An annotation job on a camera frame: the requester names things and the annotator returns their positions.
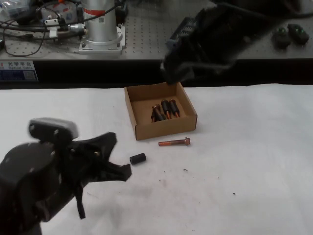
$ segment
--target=bolt head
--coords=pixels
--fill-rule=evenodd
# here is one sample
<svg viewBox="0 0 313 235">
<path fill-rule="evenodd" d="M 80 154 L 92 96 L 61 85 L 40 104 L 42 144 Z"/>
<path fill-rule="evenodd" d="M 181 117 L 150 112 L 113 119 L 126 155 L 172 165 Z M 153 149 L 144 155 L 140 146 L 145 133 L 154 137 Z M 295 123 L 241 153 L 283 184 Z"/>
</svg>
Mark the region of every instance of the bolt head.
<svg viewBox="0 0 313 235">
<path fill-rule="evenodd" d="M 190 145 L 190 139 L 186 137 L 186 145 Z"/>
<path fill-rule="evenodd" d="M 161 111 L 161 106 L 159 104 L 156 104 L 152 106 L 152 109 L 159 109 Z"/>
</svg>

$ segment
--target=debris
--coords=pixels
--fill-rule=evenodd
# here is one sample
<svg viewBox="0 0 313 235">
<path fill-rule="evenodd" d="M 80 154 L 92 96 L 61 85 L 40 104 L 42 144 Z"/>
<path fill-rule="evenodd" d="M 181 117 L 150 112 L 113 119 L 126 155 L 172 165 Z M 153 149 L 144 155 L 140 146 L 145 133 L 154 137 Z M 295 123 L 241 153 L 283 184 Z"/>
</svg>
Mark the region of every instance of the debris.
<svg viewBox="0 0 313 235">
<path fill-rule="evenodd" d="M 90 195 L 90 196 L 92 196 L 92 197 L 95 197 L 95 198 L 98 198 L 98 199 L 99 199 L 99 197 L 97 197 L 97 196 L 95 196 L 95 195 L 92 195 L 91 193 L 88 193 L 88 192 L 87 192 L 87 194 Z"/>
</svg>

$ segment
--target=silver cylinder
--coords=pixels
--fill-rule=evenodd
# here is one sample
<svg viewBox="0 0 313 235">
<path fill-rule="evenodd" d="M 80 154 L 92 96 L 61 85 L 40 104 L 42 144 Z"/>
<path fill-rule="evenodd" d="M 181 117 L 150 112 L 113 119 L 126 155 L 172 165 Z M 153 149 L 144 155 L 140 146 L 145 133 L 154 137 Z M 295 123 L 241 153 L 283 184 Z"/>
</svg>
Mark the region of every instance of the silver cylinder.
<svg viewBox="0 0 313 235">
<path fill-rule="evenodd" d="M 82 0 L 82 6 L 84 19 L 88 19 L 114 7 L 114 0 Z M 107 44 L 118 39 L 115 10 L 105 16 L 85 22 L 85 27 L 88 31 L 86 41 L 91 44 Z"/>
</svg>

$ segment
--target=label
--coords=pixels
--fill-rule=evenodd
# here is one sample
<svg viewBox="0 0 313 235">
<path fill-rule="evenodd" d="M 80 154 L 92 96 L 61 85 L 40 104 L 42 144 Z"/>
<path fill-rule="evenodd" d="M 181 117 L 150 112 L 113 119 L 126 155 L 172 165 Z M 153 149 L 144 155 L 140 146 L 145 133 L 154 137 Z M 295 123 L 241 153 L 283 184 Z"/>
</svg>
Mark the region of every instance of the label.
<svg viewBox="0 0 313 235">
<path fill-rule="evenodd" d="M 38 81 L 32 61 L 0 61 L 1 81 Z"/>
<path fill-rule="evenodd" d="M 88 10 L 88 9 L 84 8 L 84 19 L 87 20 L 91 17 L 95 17 L 95 16 L 101 15 L 103 13 L 105 13 L 105 11 Z M 104 16 L 101 16 L 99 18 L 96 18 L 96 19 L 93 19 L 90 21 L 95 22 L 95 23 L 101 23 L 101 24 L 104 24 L 106 22 Z"/>
</svg>

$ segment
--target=metal cylinder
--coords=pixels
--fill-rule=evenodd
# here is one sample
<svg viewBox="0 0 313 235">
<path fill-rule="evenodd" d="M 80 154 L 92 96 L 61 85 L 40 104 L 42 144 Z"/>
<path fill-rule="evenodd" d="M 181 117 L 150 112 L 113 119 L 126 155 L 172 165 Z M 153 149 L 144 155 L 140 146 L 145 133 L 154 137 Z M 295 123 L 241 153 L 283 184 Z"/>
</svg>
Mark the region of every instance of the metal cylinder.
<svg viewBox="0 0 313 235">
<path fill-rule="evenodd" d="M 68 26 L 68 29 L 72 32 L 78 33 L 80 31 L 84 31 L 85 27 L 82 23 L 78 23 L 78 24 L 70 24 Z"/>
<path fill-rule="evenodd" d="M 82 0 L 84 19 L 103 14 L 114 7 L 114 0 Z M 105 16 L 85 22 L 88 30 L 86 40 L 95 45 L 111 44 L 119 35 L 116 28 L 115 10 Z"/>
</svg>

